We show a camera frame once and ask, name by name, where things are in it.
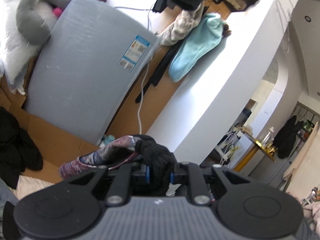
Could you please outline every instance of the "wooden floor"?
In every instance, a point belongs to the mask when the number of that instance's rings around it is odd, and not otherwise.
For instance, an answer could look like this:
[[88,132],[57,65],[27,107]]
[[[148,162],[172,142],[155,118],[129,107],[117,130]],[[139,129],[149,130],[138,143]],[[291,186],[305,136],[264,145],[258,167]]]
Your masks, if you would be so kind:
[[[212,3],[212,0],[206,0],[205,6],[208,5],[210,5],[210,7],[207,12],[218,12],[219,14],[221,14],[223,19],[227,19],[230,15],[230,10],[224,3],[216,5]],[[178,8],[175,8],[173,12],[172,10],[170,10],[170,13],[168,12],[168,10],[170,9],[166,9],[164,12],[162,12],[164,17],[161,21],[161,28],[159,28],[158,31],[164,30],[175,20],[177,15],[180,13],[180,9]],[[154,70],[156,69],[168,49],[168,47],[161,47],[159,51],[154,54],[154,58],[149,65],[149,71],[146,81],[153,74]],[[119,138],[124,135],[139,133],[139,124],[137,118],[139,104],[135,103],[135,99],[141,92],[141,82],[143,76],[144,72],[143,75],[140,75],[140,78],[137,79],[131,91],[128,93],[126,99],[115,115],[111,125],[107,129],[106,134],[112,134],[116,138]],[[183,79],[178,83],[173,83],[169,78],[167,69],[159,84],[156,87],[153,87],[152,85],[149,87],[148,91],[144,95],[143,104],[140,111],[143,134],[145,134],[149,130],[153,122],[161,113],[162,109],[164,109],[165,105],[178,89],[182,81]]]

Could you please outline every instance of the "cardboard box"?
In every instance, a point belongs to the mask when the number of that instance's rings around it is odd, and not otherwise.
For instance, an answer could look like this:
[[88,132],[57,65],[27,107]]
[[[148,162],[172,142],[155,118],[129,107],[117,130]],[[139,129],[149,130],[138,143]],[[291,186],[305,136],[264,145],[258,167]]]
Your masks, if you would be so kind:
[[58,169],[63,163],[98,149],[97,146],[91,145],[21,109],[22,101],[16,103],[15,95],[12,95],[9,90],[5,92],[5,89],[2,88],[3,80],[0,82],[0,106],[17,118],[20,127],[28,132],[44,159],[41,171],[26,169],[22,175],[58,183],[62,180]]

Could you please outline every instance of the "label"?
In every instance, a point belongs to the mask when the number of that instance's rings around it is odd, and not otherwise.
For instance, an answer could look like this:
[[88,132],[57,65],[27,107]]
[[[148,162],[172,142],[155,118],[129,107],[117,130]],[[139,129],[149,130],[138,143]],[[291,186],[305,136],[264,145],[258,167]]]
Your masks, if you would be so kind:
[[137,36],[131,43],[130,47],[127,49],[126,53],[121,58],[118,66],[132,71],[138,60],[141,58],[142,54],[149,47],[150,42]]

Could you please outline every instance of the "white cable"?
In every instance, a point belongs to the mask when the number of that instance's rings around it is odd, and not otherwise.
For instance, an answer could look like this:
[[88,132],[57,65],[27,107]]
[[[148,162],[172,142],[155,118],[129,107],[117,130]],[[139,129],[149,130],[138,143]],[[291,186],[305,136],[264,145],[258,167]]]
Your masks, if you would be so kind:
[[[139,9],[139,8],[124,7],[124,6],[117,6],[117,7],[114,7],[114,8],[115,9],[129,9],[129,10],[136,10],[136,11],[148,11],[148,14],[147,14],[148,31],[151,31],[152,30],[152,26],[151,26],[151,21],[150,21],[150,18],[149,18],[149,14],[150,14],[150,11],[151,11],[153,6],[154,6],[154,4],[151,5],[150,9]],[[144,84],[144,81],[146,80],[146,77],[148,75],[149,64],[150,64],[150,61],[152,60],[152,57],[153,57],[153,55],[151,55],[150,59],[148,60],[146,73],[144,74],[142,82],[141,82],[141,101],[140,101],[138,112],[137,112],[138,123],[139,123],[139,134],[142,134],[142,122],[141,122],[141,118],[140,118],[140,111],[141,111],[142,102],[143,102],[143,84]]]

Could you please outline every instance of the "light blue cloth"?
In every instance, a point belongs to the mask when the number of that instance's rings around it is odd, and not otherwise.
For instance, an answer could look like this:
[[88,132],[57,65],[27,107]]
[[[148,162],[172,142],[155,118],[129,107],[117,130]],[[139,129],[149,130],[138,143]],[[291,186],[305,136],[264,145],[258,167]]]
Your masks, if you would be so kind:
[[223,25],[218,13],[208,13],[185,39],[169,67],[169,76],[178,82],[204,54],[215,48],[222,39]]

